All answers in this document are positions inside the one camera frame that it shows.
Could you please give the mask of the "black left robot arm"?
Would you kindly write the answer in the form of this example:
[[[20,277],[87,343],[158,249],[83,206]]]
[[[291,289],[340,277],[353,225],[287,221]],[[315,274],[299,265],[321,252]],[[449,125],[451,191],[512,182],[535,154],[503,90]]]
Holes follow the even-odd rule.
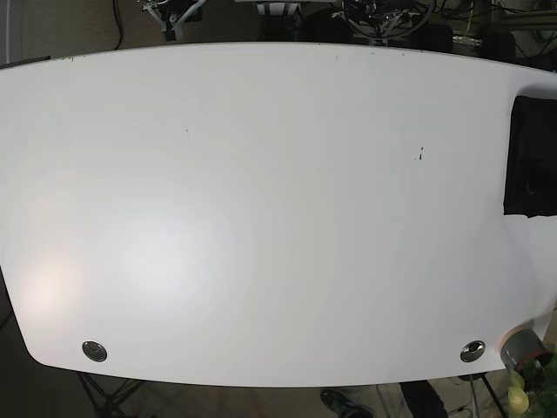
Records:
[[[356,34],[386,42],[420,29],[436,6],[436,1],[352,0],[342,2],[342,14]]]

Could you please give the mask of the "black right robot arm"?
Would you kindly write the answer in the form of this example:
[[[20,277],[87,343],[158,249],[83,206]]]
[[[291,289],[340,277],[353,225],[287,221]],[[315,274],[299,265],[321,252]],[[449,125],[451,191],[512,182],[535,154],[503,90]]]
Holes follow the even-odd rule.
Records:
[[[143,1],[142,11],[158,23],[166,42],[177,42],[183,38],[185,24],[202,20],[205,3],[206,0]]]

